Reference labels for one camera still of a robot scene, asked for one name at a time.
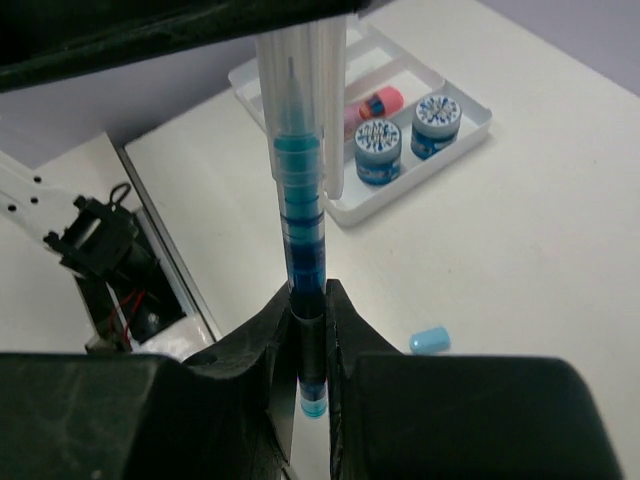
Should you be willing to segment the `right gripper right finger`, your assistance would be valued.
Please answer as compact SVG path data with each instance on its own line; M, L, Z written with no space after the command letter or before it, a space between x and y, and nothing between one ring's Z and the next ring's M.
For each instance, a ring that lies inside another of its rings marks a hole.
M334 479L619 479L591 391L553 357L407 355L326 288Z

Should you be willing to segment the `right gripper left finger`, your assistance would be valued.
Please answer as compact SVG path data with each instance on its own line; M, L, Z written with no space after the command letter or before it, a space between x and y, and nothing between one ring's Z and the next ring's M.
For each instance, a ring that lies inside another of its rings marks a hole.
M295 410L289 292L177 361L5 353L5 479L277 479Z

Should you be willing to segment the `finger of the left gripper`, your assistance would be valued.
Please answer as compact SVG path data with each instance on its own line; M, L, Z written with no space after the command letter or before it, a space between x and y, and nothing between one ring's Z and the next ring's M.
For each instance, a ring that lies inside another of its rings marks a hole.
M369 1L83 1L1 4L1 90L366 11Z

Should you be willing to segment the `light blue highlighter cap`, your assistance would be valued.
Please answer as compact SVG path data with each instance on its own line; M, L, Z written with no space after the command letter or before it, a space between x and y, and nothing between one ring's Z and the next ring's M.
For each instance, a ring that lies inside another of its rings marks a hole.
M442 326L414 333L409 339L409 349L414 355L433 355L448 351L451 340Z

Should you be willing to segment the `clear pen cap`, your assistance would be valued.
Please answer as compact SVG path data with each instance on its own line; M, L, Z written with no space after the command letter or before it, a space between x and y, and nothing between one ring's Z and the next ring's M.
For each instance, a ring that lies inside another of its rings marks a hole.
M278 138L311 135L319 142L311 183L336 200L344 189L344 108L348 17L262 33L256 54L271 172L283 185L302 175L286 167Z

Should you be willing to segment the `teal pen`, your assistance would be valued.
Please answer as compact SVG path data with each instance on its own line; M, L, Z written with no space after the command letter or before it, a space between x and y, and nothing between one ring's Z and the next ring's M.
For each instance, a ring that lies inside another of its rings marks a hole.
M309 418L327 409L325 359L326 258L322 162L313 109L303 98L306 84L293 58L287 59L273 150L290 311L299 341L300 405Z

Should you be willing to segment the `blue paint jar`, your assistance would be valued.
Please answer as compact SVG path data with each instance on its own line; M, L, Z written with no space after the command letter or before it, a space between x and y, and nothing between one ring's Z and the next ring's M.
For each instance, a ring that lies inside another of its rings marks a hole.
M462 120L462 107L452 97L431 94L419 100L412 118L411 150L421 160L453 143Z
M362 123L354 137L358 177L369 185L386 185L401 173L402 131L392 121L380 118Z

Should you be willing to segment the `pink capped pencil tube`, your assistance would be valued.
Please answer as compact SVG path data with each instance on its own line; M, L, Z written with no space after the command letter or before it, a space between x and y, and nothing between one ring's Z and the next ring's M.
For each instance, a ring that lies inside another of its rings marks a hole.
M364 122L376 118L388 118L404 106L402 93L393 86L385 86L359 102L344 109L344 140L350 140Z

